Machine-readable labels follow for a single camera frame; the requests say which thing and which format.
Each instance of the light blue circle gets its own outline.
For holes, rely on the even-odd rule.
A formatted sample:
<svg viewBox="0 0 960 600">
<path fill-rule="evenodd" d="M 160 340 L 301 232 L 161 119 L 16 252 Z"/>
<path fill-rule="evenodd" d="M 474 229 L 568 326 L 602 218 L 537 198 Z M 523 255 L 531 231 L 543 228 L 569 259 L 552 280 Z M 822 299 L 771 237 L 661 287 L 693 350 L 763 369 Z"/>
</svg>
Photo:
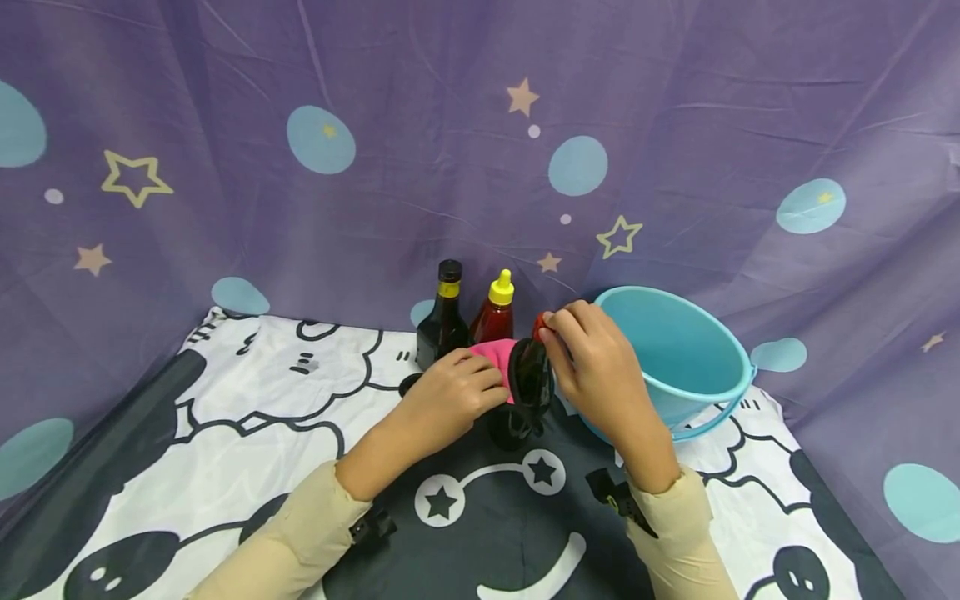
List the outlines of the light blue circle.
<svg viewBox="0 0 960 600">
<path fill-rule="evenodd" d="M 270 310 L 267 297 L 242 277 L 220 279 L 210 289 L 210 296 L 227 310 L 245 315 L 262 315 Z"/>
<path fill-rule="evenodd" d="M 806 362 L 806 345 L 797 338 L 764 342 L 750 353 L 750 362 L 765 371 L 796 371 Z"/>
<path fill-rule="evenodd" d="M 547 176 L 553 189 L 561 194 L 588 194 L 607 176 L 607 151 L 595 137 L 571 137 L 553 153 Z"/>
<path fill-rule="evenodd" d="M 847 208 L 847 194 L 834 180 L 804 183 L 786 195 L 777 209 L 777 223 L 790 233 L 816 233 L 840 219 Z"/>
<path fill-rule="evenodd" d="M 0 81 L 0 167 L 24 167 L 47 149 L 39 111 L 16 88 Z"/>
<path fill-rule="evenodd" d="M 907 531 L 934 543 L 960 541 L 960 488 L 940 471 L 904 463 L 887 471 L 883 497 Z"/>
<path fill-rule="evenodd" d="M 357 155 L 353 133 L 335 114 L 318 107 L 300 107 L 287 119 L 287 141 L 307 169 L 323 175 L 342 173 Z"/>
<path fill-rule="evenodd" d="M 433 299 L 421 300 L 410 309 L 410 323 L 417 327 L 433 311 Z"/>
<path fill-rule="evenodd" d="M 0 500 L 30 488 L 66 454 L 73 423 L 47 419 L 21 430 L 0 445 Z"/>
</svg>

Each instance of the black star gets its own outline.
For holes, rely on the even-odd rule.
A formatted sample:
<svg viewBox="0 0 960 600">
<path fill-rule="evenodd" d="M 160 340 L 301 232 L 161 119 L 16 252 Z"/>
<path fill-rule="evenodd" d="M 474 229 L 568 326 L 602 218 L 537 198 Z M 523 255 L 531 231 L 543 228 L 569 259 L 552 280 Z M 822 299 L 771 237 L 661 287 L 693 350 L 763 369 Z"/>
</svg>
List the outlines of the black star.
<svg viewBox="0 0 960 600">
<path fill-rule="evenodd" d="M 542 456 L 540 460 L 535 463 L 530 463 L 528 467 L 534 472 L 534 483 L 542 481 L 548 486 L 553 485 L 553 471 L 557 470 L 557 468 L 547 465 Z"/>
<path fill-rule="evenodd" d="M 427 516 L 440 515 L 443 518 L 450 518 L 450 507 L 457 503 L 456 498 L 446 495 L 444 486 L 440 486 L 437 493 L 426 496 L 426 501 L 430 503 L 430 513 Z"/>
</svg>

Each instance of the beige sleeve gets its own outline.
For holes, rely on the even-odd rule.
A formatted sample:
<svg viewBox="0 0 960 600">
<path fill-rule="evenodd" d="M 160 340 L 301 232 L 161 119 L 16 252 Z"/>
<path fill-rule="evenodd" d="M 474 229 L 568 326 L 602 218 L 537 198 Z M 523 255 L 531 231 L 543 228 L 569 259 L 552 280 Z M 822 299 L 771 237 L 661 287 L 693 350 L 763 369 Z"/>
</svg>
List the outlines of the beige sleeve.
<svg viewBox="0 0 960 600">
<path fill-rule="evenodd" d="M 349 528 L 370 509 L 324 463 L 293 490 L 263 527 L 186 596 L 186 600 L 296 600 L 353 542 Z"/>
<path fill-rule="evenodd" d="M 666 492 L 642 492 L 633 482 L 630 492 L 659 537 L 627 519 L 627 537 L 650 571 L 657 600 L 737 600 L 710 537 L 713 513 L 700 475 L 682 466 L 680 479 Z"/>
</svg>

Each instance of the pink sponge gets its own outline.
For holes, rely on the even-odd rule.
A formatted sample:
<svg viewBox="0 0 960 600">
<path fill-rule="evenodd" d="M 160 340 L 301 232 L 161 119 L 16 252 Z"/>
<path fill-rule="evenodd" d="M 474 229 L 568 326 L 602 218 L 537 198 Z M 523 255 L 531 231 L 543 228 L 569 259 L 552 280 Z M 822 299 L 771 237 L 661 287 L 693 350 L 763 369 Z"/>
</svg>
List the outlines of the pink sponge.
<svg viewBox="0 0 960 600">
<path fill-rule="evenodd" d="M 510 368 L 510 352 L 514 349 L 514 346 L 516 346 L 516 340 L 493 340 L 492 342 L 471 346 L 469 350 L 477 356 L 486 357 L 495 367 L 500 369 L 500 374 L 503 375 L 503 385 L 509 390 L 510 376 L 507 371 Z M 507 398 L 507 403 L 514 403 L 513 395 Z"/>
</svg>

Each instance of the star print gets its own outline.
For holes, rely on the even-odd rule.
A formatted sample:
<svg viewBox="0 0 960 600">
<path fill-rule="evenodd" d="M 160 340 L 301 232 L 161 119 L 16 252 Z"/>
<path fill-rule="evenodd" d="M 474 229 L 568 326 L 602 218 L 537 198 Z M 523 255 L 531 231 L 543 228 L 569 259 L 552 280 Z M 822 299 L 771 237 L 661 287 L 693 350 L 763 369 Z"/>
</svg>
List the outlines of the star print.
<svg viewBox="0 0 960 600">
<path fill-rule="evenodd" d="M 426 496 L 426 501 L 430 503 L 430 512 L 427 517 L 440 515 L 443 518 L 450 518 L 450 507 L 457 503 L 456 498 L 446 495 L 444 486 L 440 486 L 437 493 Z"/>
<path fill-rule="evenodd" d="M 530 463 L 527 467 L 534 472 L 534 483 L 542 481 L 548 486 L 553 485 L 553 471 L 557 470 L 557 468 L 547 465 L 542 456 L 540 460 L 535 463 Z"/>
<path fill-rule="evenodd" d="M 100 276 L 100 270 L 113 262 L 104 256 L 104 245 L 97 244 L 93 248 L 77 248 L 80 260 L 73 266 L 74 269 L 87 269 L 93 276 Z"/>
<path fill-rule="evenodd" d="M 507 93 L 510 94 L 510 112 L 519 110 L 529 118 L 530 105 L 535 103 L 540 95 L 530 91 L 530 82 L 527 78 L 524 77 L 517 87 L 507 87 Z"/>
<path fill-rule="evenodd" d="M 557 273 L 557 265 L 560 264 L 562 258 L 557 258 L 551 252 L 548 252 L 544 258 L 541 258 L 537 261 L 537 264 L 540 265 L 540 272 L 546 273 L 547 271 L 553 271 Z"/>
<path fill-rule="evenodd" d="M 933 348 L 937 344 L 942 344 L 944 342 L 945 335 L 947 335 L 945 331 L 941 331 L 936 335 L 931 335 L 930 339 L 926 341 L 926 344 L 920 346 L 920 349 L 924 351 L 924 354 L 930 352 L 931 348 Z"/>
<path fill-rule="evenodd" d="M 127 199 L 137 208 L 142 208 L 143 203 L 147 202 L 147 198 L 151 194 L 174 193 L 174 191 L 170 189 L 170 186 L 164 183 L 156 174 L 156 169 L 159 166 L 159 161 L 156 156 L 130 159 L 111 152 L 110 150 L 104 150 L 104 156 L 107 158 L 107 165 L 110 168 L 107 178 L 100 185 L 100 189 L 105 192 L 120 192 L 127 196 Z M 117 180 L 120 179 L 121 164 L 125 167 L 131 167 L 132 169 L 147 167 L 147 179 L 152 181 L 154 185 L 145 185 L 140 188 L 139 192 L 133 193 L 133 190 L 128 185 L 117 184 Z"/>
<path fill-rule="evenodd" d="M 616 218 L 616 223 L 613 224 L 613 229 L 611 229 L 610 231 L 607 231 L 606 233 L 597 233 L 597 240 L 599 240 L 599 242 L 604 246 L 603 259 L 607 260 L 617 252 L 626 252 L 626 253 L 633 252 L 634 236 L 638 231 L 640 231 L 640 228 L 642 227 L 643 227 L 642 223 L 635 223 L 633 225 L 630 225 L 629 223 L 627 223 L 627 220 L 623 218 L 623 215 L 620 215 L 619 217 Z M 627 243 L 626 245 L 620 244 L 618 246 L 613 246 L 610 242 L 610 238 L 612 235 L 614 235 L 621 229 L 624 229 L 625 231 L 630 232 L 627 234 Z"/>
</svg>

